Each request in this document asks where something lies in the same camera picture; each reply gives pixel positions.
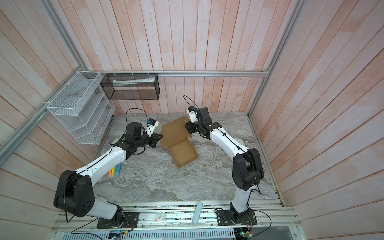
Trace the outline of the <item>brown cardboard box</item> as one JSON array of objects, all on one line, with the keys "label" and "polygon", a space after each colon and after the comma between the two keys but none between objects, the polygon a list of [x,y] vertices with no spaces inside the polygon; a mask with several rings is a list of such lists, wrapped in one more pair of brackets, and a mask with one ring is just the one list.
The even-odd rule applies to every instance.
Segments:
[{"label": "brown cardboard box", "polygon": [[199,155],[191,143],[191,134],[185,127],[189,118],[181,118],[162,125],[162,139],[160,140],[163,149],[168,148],[174,163],[180,169],[198,159]]}]

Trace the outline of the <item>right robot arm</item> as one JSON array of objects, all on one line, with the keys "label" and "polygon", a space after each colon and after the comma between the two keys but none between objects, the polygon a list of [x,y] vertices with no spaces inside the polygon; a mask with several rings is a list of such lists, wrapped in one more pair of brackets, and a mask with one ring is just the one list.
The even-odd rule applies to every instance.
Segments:
[{"label": "right robot arm", "polygon": [[187,113],[190,118],[185,124],[188,133],[199,133],[217,144],[233,161],[232,178],[237,188],[230,203],[230,213],[233,220],[238,220],[249,213],[252,191],[260,190],[259,184],[264,178],[260,152],[240,144],[221,124],[213,122],[207,108],[190,106]]}]

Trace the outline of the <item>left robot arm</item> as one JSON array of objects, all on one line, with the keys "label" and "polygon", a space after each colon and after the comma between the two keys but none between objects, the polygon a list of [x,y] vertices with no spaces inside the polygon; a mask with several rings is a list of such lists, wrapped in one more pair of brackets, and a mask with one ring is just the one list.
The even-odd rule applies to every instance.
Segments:
[{"label": "left robot arm", "polygon": [[127,124],[124,134],[112,143],[111,148],[88,165],[75,171],[64,171],[57,186],[54,207],[76,217],[91,216],[111,220],[120,216],[118,206],[97,200],[93,186],[118,164],[139,148],[155,148],[163,135],[154,132],[159,122],[147,120],[147,127],[140,123]]}]

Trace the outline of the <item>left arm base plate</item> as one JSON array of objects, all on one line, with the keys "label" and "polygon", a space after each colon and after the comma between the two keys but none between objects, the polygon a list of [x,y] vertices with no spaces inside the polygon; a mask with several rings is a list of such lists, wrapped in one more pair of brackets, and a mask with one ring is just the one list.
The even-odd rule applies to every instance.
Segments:
[{"label": "left arm base plate", "polygon": [[129,228],[134,229],[138,225],[139,212],[124,212],[123,208],[114,204],[117,207],[117,211],[111,220],[99,218],[97,229],[117,229],[117,228]]}]

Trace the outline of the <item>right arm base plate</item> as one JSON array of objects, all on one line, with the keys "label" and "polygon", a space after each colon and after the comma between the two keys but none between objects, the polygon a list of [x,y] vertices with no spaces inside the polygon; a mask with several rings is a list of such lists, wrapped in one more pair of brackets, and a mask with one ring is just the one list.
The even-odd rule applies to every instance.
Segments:
[{"label": "right arm base plate", "polygon": [[217,216],[219,226],[234,226],[234,225],[257,225],[255,211],[248,209],[243,213],[237,213],[234,209],[224,210],[222,208],[214,209]]}]

